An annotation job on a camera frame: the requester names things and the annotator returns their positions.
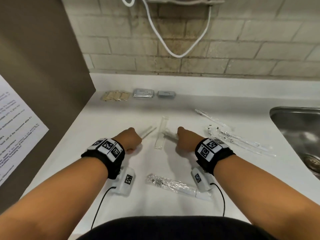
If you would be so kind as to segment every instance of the black cable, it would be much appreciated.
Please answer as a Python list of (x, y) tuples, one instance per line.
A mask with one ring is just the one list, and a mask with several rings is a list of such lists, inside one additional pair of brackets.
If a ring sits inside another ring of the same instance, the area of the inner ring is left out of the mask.
[(222, 196), (222, 199), (223, 199), (223, 214), (222, 214), (222, 216), (224, 216), (224, 213), (226, 212), (226, 202), (224, 201), (223, 193), (222, 193), (221, 189), (219, 188), (219, 186), (216, 185), (215, 183), (211, 183), (210, 185), (215, 185), (215, 186), (217, 186), (218, 190), (219, 190), (220, 193), (221, 193), (221, 196)]
[(102, 200), (100, 201), (100, 205), (99, 205), (99, 207), (98, 207), (97, 213), (96, 213), (96, 215), (94, 216), (94, 219), (93, 219), (93, 222), (92, 222), (92, 225), (91, 225), (91, 229), (92, 229), (93, 226), (94, 226), (94, 221), (96, 220), (96, 217), (97, 217), (97, 215), (98, 215), (98, 211), (99, 211), (99, 209), (100, 209), (100, 206), (101, 206), (101, 204), (102, 204), (102, 201), (103, 201), (104, 197), (105, 197), (106, 194), (109, 192), (109, 190), (115, 189), (115, 188), (116, 188), (116, 187), (110, 187), (110, 188), (106, 191), (106, 193), (104, 193), (104, 196), (102, 197)]

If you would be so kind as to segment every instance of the coiled white cord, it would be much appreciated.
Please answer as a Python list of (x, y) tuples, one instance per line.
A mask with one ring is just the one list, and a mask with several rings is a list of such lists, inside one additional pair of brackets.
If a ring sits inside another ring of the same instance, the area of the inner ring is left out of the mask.
[[(132, 7), (133, 4), (134, 4), (134, 1), (135, 0), (131, 0), (130, 3), (126, 2), (125, 0), (122, 0), (123, 3), (127, 6), (127, 7)], [(153, 29), (154, 33), (156, 34), (156, 36), (159, 38), (160, 42), (163, 44), (163, 46), (165, 47), (166, 51), (172, 55), (173, 57), (175, 58), (182, 58), (184, 56), (186, 56), (198, 43), (199, 41), (203, 38), (203, 36), (206, 34), (206, 32), (208, 31), (208, 27), (209, 27), (209, 24), (210, 24), (210, 17), (211, 17), (211, 6), (209, 6), (209, 14), (208, 14), (208, 22), (207, 22), (207, 26), (206, 28), (204, 29), (202, 35), (194, 42), (193, 45), (191, 45), (191, 47), (186, 51), (184, 52), (182, 55), (176, 55), (174, 54), (168, 47), (167, 45), (165, 44), (164, 40), (162, 39), (161, 35), (158, 33), (157, 29), (155, 28), (153, 22), (152, 22), (152, 19), (151, 19), (151, 16), (150, 16), (150, 10), (149, 10), (149, 6), (146, 2), (146, 0), (142, 0), (143, 4), (145, 5), (146, 7), (146, 14), (148, 16), (148, 19), (149, 19), (149, 23), (151, 25), (151, 28)]]

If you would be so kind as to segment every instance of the wristband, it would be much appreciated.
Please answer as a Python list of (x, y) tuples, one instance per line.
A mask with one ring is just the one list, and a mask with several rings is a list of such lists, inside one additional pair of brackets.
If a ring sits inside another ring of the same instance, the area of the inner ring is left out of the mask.
[(218, 161), (235, 153), (222, 140), (216, 137), (206, 138), (200, 141), (195, 148), (197, 163), (208, 173), (214, 175), (214, 168)]
[(120, 167), (125, 154), (125, 149), (119, 142), (113, 139), (102, 138), (89, 146), (81, 157), (98, 158), (108, 169), (108, 178), (116, 179), (120, 173)]

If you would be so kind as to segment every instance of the hand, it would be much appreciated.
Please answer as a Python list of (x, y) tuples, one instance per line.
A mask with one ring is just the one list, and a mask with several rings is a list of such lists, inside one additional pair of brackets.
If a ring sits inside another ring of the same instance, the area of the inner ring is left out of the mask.
[(183, 127), (178, 128), (178, 149), (185, 150), (187, 152), (194, 152), (196, 150), (197, 145), (200, 141), (204, 139), (204, 137), (194, 133), (190, 130), (187, 130)]
[(137, 146), (142, 142), (142, 139), (132, 127), (122, 131), (120, 134), (113, 137), (113, 139), (123, 146), (125, 153), (127, 154), (133, 153)]

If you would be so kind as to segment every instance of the person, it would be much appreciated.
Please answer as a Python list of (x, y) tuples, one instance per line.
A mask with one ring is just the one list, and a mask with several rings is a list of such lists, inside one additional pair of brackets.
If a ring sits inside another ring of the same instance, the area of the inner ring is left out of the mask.
[[(192, 131), (178, 128), (180, 150), (199, 152), (205, 140)], [(115, 155), (122, 150), (130, 154), (142, 142), (133, 128), (108, 141), (114, 145), (118, 143), (118, 149), (113, 151)], [(100, 142), (93, 145), (95, 149), (91, 152), (97, 150)], [(104, 149), (111, 152), (106, 140), (103, 143)], [(221, 151), (225, 158), (220, 156), (210, 173), (252, 224), (208, 216), (121, 218), (95, 227), (79, 239), (320, 239), (318, 204), (236, 156), (229, 148)], [(82, 155), (6, 210), (0, 216), (0, 238), (67, 240), (111, 171), (116, 172), (121, 165), (121, 162), (109, 165), (112, 160), (106, 163), (98, 157)], [(203, 167), (212, 167), (200, 161)]]

